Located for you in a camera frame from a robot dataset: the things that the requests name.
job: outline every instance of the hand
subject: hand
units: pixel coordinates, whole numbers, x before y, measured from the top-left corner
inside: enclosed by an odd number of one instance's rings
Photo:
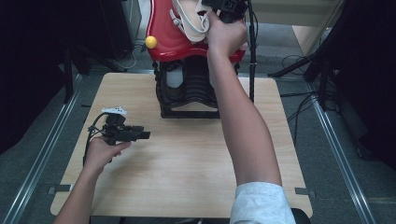
[[[103,136],[91,140],[84,169],[101,174],[113,157],[121,155],[121,151],[131,145],[131,142],[123,142],[110,146],[105,140]]]
[[[241,21],[224,23],[213,11],[206,15],[210,28],[207,33],[209,51],[217,51],[224,56],[231,56],[241,47],[247,47],[247,27]]]

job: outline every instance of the shirt sleeve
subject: shirt sleeve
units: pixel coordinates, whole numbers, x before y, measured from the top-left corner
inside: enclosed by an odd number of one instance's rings
[[[282,187],[251,182],[236,188],[231,224],[295,223]]]

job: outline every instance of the forearm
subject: forearm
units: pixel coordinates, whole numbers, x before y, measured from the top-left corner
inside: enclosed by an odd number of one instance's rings
[[[228,57],[210,50],[207,56],[237,184],[264,181],[281,185],[274,146],[262,115],[246,95]]]
[[[82,170],[76,185],[53,223],[89,223],[99,173]]]

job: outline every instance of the person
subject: person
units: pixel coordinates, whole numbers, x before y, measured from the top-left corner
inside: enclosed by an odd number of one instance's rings
[[[229,59],[246,43],[247,28],[241,21],[225,24],[211,11],[207,17],[209,75],[237,184],[230,223],[295,223],[281,187],[268,127],[249,100]],[[88,223],[99,174],[113,155],[119,155],[129,145],[111,147],[103,138],[92,139],[86,165],[54,223]]]
[[[122,142],[110,146],[105,140],[103,136],[91,140],[84,167],[53,223],[90,223],[93,195],[99,175],[113,157],[121,155],[121,151],[131,145],[131,142]]]

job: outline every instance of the red plastic object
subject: red plastic object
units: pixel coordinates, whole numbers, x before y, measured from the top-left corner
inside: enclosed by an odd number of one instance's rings
[[[172,0],[151,0],[151,14],[146,36],[152,35],[157,39],[157,46],[154,49],[148,49],[151,59],[171,62],[191,55],[206,56],[207,44],[200,42],[193,45],[173,24],[169,14],[171,8],[173,8]],[[238,50],[230,57],[230,60],[232,63],[241,62],[244,55],[244,50]]]

